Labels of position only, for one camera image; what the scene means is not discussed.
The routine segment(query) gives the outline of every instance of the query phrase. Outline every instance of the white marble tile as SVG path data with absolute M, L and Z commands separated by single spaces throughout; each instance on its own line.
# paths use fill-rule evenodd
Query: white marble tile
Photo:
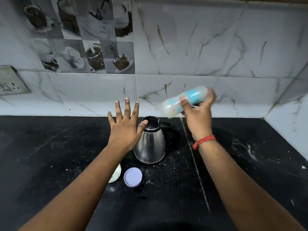
M 47 72 L 21 71 L 19 74 L 31 93 L 0 96 L 0 115 L 67 115 Z
M 132 0 L 136 73 L 217 76 L 244 2 Z
M 264 117 L 291 81 L 289 78 L 218 77 L 213 116 Z
M 265 117 L 308 160 L 308 63 L 292 81 Z
M 294 78 L 308 60 L 308 6 L 246 4 L 220 76 Z
M 45 70 L 13 0 L 0 4 L 0 64 L 15 69 Z
M 69 116 L 115 115 L 115 102 L 120 101 L 124 111 L 125 97 L 131 108 L 136 103 L 134 74 L 48 73 Z
M 136 74 L 137 100 L 140 102 L 139 116 L 164 117 L 161 104 L 197 86 L 213 87 L 216 77 Z
M 265 120 L 308 160 L 308 95 L 277 105 Z

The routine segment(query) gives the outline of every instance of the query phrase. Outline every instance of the stainless steel kettle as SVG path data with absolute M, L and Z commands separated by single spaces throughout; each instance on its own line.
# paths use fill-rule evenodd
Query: stainless steel kettle
M 141 162 L 152 164 L 162 160 L 166 151 L 172 149 L 180 140 L 178 128 L 154 116 L 144 117 L 140 122 L 148 120 L 141 139 L 134 148 L 135 156 Z M 167 136 L 173 134 L 172 141 Z

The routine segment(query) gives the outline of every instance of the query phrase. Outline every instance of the black kettle handle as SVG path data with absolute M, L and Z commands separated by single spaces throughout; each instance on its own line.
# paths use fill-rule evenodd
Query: black kettle handle
M 173 141 L 167 143 L 167 147 L 166 147 L 166 151 L 169 151 L 173 147 L 175 147 L 180 141 L 181 135 L 180 135 L 179 129 L 174 124 L 170 122 L 165 122 L 165 121 L 160 121 L 160 128 L 162 129 L 164 133 L 166 132 L 173 133 Z

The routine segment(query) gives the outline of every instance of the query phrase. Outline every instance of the forearm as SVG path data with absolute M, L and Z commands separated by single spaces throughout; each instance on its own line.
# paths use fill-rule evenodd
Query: forearm
M 26 230 L 85 230 L 113 172 L 125 155 L 107 146 L 44 209 L 21 227 Z
M 239 231 L 304 230 L 216 141 L 199 145 L 208 172 Z

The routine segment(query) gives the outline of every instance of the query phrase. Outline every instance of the baby bottle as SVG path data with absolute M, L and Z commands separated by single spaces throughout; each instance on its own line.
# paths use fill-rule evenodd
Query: baby bottle
M 190 105 L 195 105 L 195 104 L 200 103 L 201 101 L 204 101 L 207 93 L 208 93 L 208 89 L 206 87 L 198 86 L 194 89 L 183 92 L 179 94 L 178 96 L 167 99 L 162 104 L 163 113 L 168 118 L 173 118 L 177 114 L 183 111 L 183 108 L 180 104 L 181 96 L 185 97 L 186 100 L 190 103 Z

